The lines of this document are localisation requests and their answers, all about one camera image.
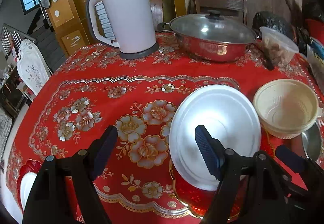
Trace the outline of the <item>pink steel-lined mug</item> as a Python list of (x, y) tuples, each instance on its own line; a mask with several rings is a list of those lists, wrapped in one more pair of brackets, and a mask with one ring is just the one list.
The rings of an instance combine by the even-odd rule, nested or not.
[(317, 161), (321, 152), (320, 128), (315, 123), (310, 129), (291, 139), (291, 149), (297, 155)]

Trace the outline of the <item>red scalloped glass plate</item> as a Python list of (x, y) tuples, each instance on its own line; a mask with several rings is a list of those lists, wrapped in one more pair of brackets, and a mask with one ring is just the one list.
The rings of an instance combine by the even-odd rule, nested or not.
[(29, 159), (20, 168), (17, 180), (17, 190), (18, 202), (22, 211), (25, 210), (26, 202), (41, 165), (42, 163), (40, 161)]

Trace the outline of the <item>cream plastic bowl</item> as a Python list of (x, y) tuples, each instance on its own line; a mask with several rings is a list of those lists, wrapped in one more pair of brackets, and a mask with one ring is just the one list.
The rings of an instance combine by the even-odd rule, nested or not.
[(265, 130), (280, 139), (297, 137), (323, 116), (315, 93), (294, 79), (263, 85), (255, 93), (253, 105)]

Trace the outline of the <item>red gold-rimmed plate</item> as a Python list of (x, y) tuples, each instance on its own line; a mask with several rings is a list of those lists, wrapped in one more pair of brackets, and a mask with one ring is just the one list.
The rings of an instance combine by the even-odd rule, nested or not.
[[(213, 201), (215, 192), (205, 191), (187, 183), (175, 169), (172, 161), (169, 163), (169, 173), (173, 180), (173, 191), (176, 198), (188, 208), (191, 215), (202, 219)], [(230, 216), (227, 220), (228, 223), (234, 221), (239, 216), (239, 212), (244, 201), (245, 191), (247, 189), (247, 183), (248, 177), (243, 176), (240, 180), (236, 199), (232, 206)]]

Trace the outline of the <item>white shallow bowl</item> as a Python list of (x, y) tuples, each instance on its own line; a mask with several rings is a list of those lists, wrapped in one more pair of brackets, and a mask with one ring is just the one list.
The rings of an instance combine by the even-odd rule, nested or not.
[(260, 150), (261, 126), (252, 103), (239, 90), (207, 85), (187, 96), (178, 107), (169, 132), (171, 160), (190, 185), (214, 191), (219, 181), (209, 173), (194, 133), (204, 125), (224, 148), (252, 157)]

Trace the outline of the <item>white deep bowl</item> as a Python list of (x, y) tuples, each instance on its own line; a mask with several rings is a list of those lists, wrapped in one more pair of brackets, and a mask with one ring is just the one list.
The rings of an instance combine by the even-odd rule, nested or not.
[(25, 210), (26, 202), (28, 200), (30, 191), (32, 189), (33, 183), (37, 177), (37, 174), (34, 172), (26, 173), (20, 183), (20, 202), (22, 210)]

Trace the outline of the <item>clear plastic food container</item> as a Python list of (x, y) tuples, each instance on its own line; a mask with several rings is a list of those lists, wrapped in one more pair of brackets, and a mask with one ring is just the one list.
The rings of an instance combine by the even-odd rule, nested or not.
[(260, 27), (261, 48), (274, 66), (284, 67), (288, 65), (299, 48), (294, 41), (286, 35), (268, 27)]

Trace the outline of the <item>clear bag with snacks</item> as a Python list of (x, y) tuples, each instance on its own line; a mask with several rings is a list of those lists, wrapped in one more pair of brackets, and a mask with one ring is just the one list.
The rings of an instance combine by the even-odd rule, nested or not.
[(307, 45), (307, 60), (312, 70), (313, 76), (317, 85), (323, 92), (324, 75), (323, 75), (323, 60), (314, 52), (313, 48)]

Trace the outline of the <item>white ornate chair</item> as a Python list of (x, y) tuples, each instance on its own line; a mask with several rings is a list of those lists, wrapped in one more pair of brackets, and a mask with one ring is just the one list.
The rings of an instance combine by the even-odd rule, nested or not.
[(22, 81), (37, 96), (51, 76), (40, 50), (36, 44), (24, 39), (18, 49), (18, 59), (16, 67)]

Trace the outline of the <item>red plastic basin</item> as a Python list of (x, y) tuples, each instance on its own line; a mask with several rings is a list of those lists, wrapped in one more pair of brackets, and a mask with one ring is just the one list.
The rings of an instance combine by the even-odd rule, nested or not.
[(324, 45), (324, 23), (313, 19), (305, 20), (309, 35)]

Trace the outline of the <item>dark wrapped bundle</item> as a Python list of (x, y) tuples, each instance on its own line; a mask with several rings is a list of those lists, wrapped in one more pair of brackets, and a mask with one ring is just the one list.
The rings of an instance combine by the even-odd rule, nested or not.
[(300, 51), (306, 50), (308, 36), (303, 29), (293, 26), (281, 16), (269, 11), (259, 11), (253, 17), (252, 27), (256, 30), (260, 30), (260, 27), (272, 28), (292, 39)]

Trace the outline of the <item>steel pot with glass lid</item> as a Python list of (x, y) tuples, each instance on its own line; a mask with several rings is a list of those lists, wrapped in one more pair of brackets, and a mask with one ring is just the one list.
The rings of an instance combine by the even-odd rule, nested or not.
[(157, 26), (174, 33), (179, 46), (192, 55), (214, 62), (234, 62), (260, 38), (255, 30), (210, 10), (207, 14), (179, 16)]

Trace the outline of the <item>black plastic bag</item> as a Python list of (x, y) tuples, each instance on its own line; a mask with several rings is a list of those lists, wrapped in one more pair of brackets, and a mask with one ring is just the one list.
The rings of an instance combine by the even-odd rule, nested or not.
[(302, 14), (305, 19), (323, 22), (323, 11), (317, 0), (302, 0)]

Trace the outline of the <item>wooden slatted chair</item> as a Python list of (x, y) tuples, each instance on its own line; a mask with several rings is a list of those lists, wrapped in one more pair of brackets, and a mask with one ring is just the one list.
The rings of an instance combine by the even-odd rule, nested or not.
[(196, 13), (216, 10), (220, 15), (247, 25), (247, 7), (244, 0), (193, 0)]

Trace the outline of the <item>white electric kettle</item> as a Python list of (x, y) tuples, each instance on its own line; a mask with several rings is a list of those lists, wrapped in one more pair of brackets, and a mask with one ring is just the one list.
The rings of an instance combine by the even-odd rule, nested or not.
[[(96, 4), (99, 2), (108, 15), (114, 41), (98, 30)], [(102, 44), (118, 48), (122, 59), (143, 58), (159, 48), (150, 0), (87, 0), (86, 13), (91, 35)]]

